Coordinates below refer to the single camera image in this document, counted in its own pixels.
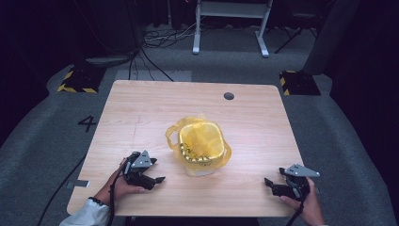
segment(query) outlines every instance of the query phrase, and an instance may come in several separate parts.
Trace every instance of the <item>wooden table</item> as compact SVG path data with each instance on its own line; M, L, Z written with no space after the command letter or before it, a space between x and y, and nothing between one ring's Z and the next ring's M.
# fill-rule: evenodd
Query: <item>wooden table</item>
M233 100L226 100L230 92ZM189 177L165 132L186 116L219 124L232 148L215 173ZM77 211L123 157L147 150L158 161L145 172L166 180L117 203L118 216L287 217L293 210L273 196L264 177L285 185L279 167L303 164L279 91L274 86L116 81L110 91L68 212Z

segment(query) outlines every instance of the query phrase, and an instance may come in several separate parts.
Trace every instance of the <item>gray carpet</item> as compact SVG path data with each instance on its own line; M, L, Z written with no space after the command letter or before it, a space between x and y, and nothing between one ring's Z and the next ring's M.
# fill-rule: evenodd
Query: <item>gray carpet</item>
M199 55L192 55L193 37L168 48L144 48L152 62L176 81L268 84L279 88L296 142L307 167L321 172L315 179L329 225L396 225L387 188L340 108L329 97L331 80L314 76L321 96L284 96L279 72L300 70L314 37L306 31L277 55L288 38L282 30L265 34L271 52L263 58L254 28L208 30L202 34ZM167 80L146 58L139 57L131 78ZM88 150L95 126L86 132L78 122L101 117L115 79L128 77L129 63L107 69L100 92L57 92L71 66L48 81L50 95L18 124L0 151L0 225L36 225L63 179ZM71 176L77 178L80 167ZM72 194L63 186L41 225L57 225L67 217ZM116 218L113 225L121 225ZM285 225L288 218L259 218L261 225ZM304 225L301 219L295 225Z

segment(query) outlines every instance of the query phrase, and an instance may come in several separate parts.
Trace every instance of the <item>person's left hand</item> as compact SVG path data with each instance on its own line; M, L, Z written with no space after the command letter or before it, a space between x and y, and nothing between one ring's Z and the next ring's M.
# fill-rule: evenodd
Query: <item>person's left hand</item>
M126 158L123 158L122 162L120 163L120 168L123 166L123 163L126 161ZM115 190L114 190L114 197L115 202L117 202L122 196L126 194L135 194L144 191L144 187L141 186L129 186L126 181L124 180L123 176L117 175L120 169L117 169L109 178L108 181L105 183L103 188L94 196L94 198L100 200L102 203L109 205L110 197L109 197L109 190L111 185L114 183L115 178L118 176L117 182L115 183Z

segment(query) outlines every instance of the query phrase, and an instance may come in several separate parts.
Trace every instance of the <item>yellow container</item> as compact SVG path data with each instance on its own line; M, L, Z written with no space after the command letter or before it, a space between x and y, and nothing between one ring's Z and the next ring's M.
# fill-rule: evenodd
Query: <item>yellow container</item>
M178 143L170 136L178 132ZM225 166L231 157L231 147L219 126L201 118L186 117L167 129L169 147L185 166L189 176L203 176Z

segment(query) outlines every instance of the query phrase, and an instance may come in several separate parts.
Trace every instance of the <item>person's right hand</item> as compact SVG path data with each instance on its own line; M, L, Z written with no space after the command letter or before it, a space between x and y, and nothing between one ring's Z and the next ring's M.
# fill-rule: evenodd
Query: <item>person's right hand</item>
M303 203L304 208L300 216L309 225L325 225L322 210L320 208L320 203L317 198L314 181L309 177L307 177L306 179L308 179L311 192ZM293 207L295 210L298 209L300 206L300 202L293 200L289 197L280 196L280 198L283 202Z

